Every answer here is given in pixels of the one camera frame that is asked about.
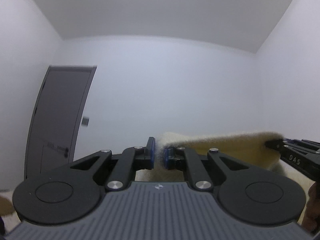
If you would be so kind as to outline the person's right hand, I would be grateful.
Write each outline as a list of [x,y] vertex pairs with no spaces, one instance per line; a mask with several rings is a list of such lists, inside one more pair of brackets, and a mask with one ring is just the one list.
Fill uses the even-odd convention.
[[319,183],[315,182],[310,187],[308,195],[302,227],[309,232],[315,232],[319,228]]

